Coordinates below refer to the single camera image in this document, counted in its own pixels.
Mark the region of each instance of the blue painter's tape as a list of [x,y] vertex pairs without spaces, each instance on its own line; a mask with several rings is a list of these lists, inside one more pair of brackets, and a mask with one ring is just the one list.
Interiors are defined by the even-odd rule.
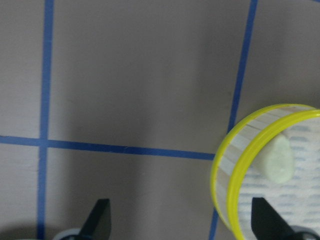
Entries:
[[252,32],[254,28],[257,5],[258,5],[258,0],[251,0],[248,18],[246,21],[244,39],[242,43],[242,51],[241,51],[240,62],[238,67],[238,73],[236,76],[235,89],[233,93],[228,132],[235,126],[235,123],[236,123],[237,112],[238,112],[238,107],[240,102],[240,95],[241,95],[242,85],[245,77]]
[[[49,132],[50,81],[54,23],[54,0],[44,2],[44,30],[42,54],[42,86],[40,108],[40,140],[47,143]],[[46,185],[47,185],[47,156],[46,144],[40,144],[38,164],[38,193],[37,193],[37,233],[38,239],[45,238],[46,225]]]
[[41,148],[70,149],[70,150],[82,150],[82,151],[93,151],[93,152],[104,152],[104,153],[117,153],[117,154],[151,155],[151,156],[198,159],[198,160],[209,160],[209,161],[212,161],[215,157],[213,153],[206,153],[206,152],[181,151],[181,150],[160,149],[160,148],[134,147],[134,146],[105,145],[105,144],[95,144],[95,143],[86,143],[86,142],[47,140],[47,139],[18,137],[18,136],[0,136],[0,144],[12,144],[12,145],[34,146],[34,147],[41,147]]
[[218,212],[217,212],[216,209],[214,209],[213,210],[213,214],[212,214],[212,220],[211,220],[209,240],[215,239],[216,231],[217,231],[217,225],[218,225]]
[[159,148],[133,147],[133,146],[117,146],[105,145],[85,142],[48,140],[49,148],[73,149],[93,152],[117,153],[117,154],[134,154],[134,155],[151,155],[164,156],[174,158],[213,160],[214,154],[194,151],[181,151]]
[[0,144],[13,144],[13,145],[39,147],[42,144],[42,141],[38,138],[0,136]]

